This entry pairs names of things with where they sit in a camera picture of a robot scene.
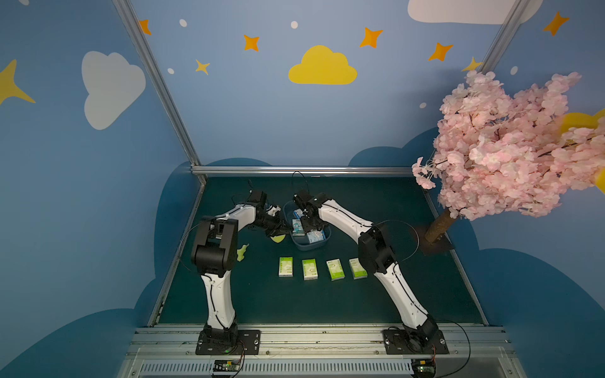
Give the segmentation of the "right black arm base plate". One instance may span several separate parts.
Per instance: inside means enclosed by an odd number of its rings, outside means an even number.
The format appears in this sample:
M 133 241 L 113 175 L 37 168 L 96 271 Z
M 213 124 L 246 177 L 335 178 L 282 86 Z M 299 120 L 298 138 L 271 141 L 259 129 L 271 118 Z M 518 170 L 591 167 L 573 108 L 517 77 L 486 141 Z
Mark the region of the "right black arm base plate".
M 438 330 L 428 341 L 404 329 L 389 327 L 382 331 L 383 343 L 389 355 L 450 354 L 443 332 Z

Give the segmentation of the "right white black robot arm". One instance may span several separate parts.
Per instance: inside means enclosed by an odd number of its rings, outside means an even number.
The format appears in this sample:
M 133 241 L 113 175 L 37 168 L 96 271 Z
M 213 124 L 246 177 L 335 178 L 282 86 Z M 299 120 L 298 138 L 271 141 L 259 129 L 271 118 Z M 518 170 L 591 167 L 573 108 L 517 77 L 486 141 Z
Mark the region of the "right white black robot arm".
M 384 224 L 353 214 L 323 193 L 311 195 L 302 190 L 294 194 L 293 200 L 312 226 L 330 224 L 357 243 L 362 268 L 378 278 L 389 294 L 400 314 L 403 330 L 416 351 L 421 352 L 440 342 L 436 320 L 420 304 L 406 282 Z

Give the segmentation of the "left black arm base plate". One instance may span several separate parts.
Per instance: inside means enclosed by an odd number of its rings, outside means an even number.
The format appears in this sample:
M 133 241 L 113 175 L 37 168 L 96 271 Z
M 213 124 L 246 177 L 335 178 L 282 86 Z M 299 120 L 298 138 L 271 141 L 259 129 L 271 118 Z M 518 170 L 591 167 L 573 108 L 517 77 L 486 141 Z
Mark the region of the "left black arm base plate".
M 203 329 L 196 344 L 196 355 L 258 355 L 261 331 L 257 329 Z

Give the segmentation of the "blue plastic storage box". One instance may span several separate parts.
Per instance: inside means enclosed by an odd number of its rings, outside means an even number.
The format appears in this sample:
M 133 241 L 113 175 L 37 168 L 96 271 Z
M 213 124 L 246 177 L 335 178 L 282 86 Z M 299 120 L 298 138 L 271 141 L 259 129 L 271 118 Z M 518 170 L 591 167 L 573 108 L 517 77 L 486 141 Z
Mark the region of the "blue plastic storage box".
M 283 211 L 283 218 L 292 228 L 289 235 L 298 250 L 316 250 L 328 243 L 332 235 L 329 225 L 323 226 L 322 229 L 312 226 L 310 218 L 293 201 L 286 203 Z

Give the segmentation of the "green pocket tissue pack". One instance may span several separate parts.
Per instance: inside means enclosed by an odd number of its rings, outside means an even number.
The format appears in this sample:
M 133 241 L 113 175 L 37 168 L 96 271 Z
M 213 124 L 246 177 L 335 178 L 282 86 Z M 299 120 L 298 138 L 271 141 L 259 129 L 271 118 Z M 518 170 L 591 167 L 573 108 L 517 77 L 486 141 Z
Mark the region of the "green pocket tissue pack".
M 315 259 L 302 260 L 302 272 L 304 280 L 318 279 L 318 267 Z
M 362 267 L 358 258 L 350 259 L 349 266 L 355 280 L 365 279 L 368 277 L 368 272 Z
M 293 277 L 293 257 L 280 257 L 279 259 L 279 277 Z
M 345 278 L 345 273 L 340 259 L 329 260 L 326 262 L 326 265 L 332 281 L 342 280 Z

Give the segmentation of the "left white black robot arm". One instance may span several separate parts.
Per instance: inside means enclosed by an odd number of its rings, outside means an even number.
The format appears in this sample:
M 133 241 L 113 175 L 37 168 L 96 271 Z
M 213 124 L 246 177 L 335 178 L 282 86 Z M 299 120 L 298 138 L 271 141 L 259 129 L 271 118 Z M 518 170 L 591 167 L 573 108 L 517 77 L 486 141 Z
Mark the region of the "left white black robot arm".
M 203 340 L 237 342 L 238 327 L 231 293 L 231 272 L 239 249 L 239 231 L 254 226 L 278 243 L 290 233 L 280 206 L 270 205 L 266 192 L 252 190 L 247 200 L 216 216 L 205 216 L 195 229 L 191 261 L 206 288 L 208 319 Z

